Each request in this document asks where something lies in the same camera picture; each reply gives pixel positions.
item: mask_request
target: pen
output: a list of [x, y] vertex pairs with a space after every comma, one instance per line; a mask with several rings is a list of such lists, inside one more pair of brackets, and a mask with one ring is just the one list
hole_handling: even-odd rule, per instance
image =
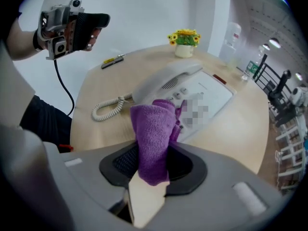
[[120, 58], [120, 57], [123, 57], [123, 56], [125, 56], [125, 54], [121, 54], [121, 55], [118, 55], [118, 56], [116, 56], [116, 57], [107, 59], [107, 60], [105, 60], [103, 63], [104, 63], [104, 64], [109, 63], [109, 62], [114, 61], [115, 59]]
[[123, 57], [116, 58], [116, 59], [115, 59], [114, 61], [112, 61], [112, 62], [103, 64], [103, 65], [102, 65], [102, 69], [105, 69], [105, 68], [107, 68], [107, 67], [109, 67], [109, 66], [111, 66], [111, 65], [113, 65], [113, 64], [119, 63], [119, 62], [121, 62], [121, 61], [123, 61], [123, 60], [124, 60]]

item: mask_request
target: white pot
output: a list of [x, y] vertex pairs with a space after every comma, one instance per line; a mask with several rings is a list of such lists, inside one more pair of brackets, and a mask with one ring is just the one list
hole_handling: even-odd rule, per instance
[[191, 57], [193, 54], [193, 46], [192, 45], [179, 45], [177, 44], [175, 47], [175, 55], [181, 58]]

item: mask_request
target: water bottle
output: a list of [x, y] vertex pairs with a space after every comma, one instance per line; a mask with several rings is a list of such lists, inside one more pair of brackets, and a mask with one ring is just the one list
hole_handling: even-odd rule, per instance
[[264, 56], [264, 50], [265, 49], [262, 46], [259, 46], [258, 52], [255, 54], [253, 61], [250, 61], [248, 63], [247, 68], [244, 74], [242, 75], [242, 80], [247, 81], [254, 76]]

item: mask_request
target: telephone button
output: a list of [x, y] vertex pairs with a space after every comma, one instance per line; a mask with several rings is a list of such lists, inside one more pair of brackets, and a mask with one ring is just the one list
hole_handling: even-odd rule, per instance
[[184, 122], [184, 124], [187, 126], [187, 127], [189, 127], [189, 128], [192, 128], [193, 127], [193, 120], [192, 120], [192, 118], [184, 118], [183, 119], [183, 122]]
[[170, 102], [173, 102], [173, 101], [174, 101], [174, 98], [173, 98], [173, 97], [167, 97], [166, 99], [169, 100]]
[[185, 133], [186, 132], [186, 128], [183, 125], [180, 125], [180, 133]]
[[185, 87], [181, 88], [180, 91], [185, 95], [188, 94], [188, 90]]
[[176, 99], [181, 99], [182, 98], [182, 96], [181, 96], [181, 94], [179, 92], [175, 92], [173, 94], [173, 96], [175, 96]]

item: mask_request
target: red object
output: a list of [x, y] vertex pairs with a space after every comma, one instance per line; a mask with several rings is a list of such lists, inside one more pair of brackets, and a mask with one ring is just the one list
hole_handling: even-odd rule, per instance
[[226, 84], [227, 82], [225, 80], [223, 80], [222, 78], [220, 78], [218, 75], [213, 75], [216, 79], [218, 79], [222, 84]]
[[74, 150], [74, 147], [70, 146], [69, 144], [59, 144], [59, 147], [68, 148], [68, 149], [70, 149], [71, 152]]

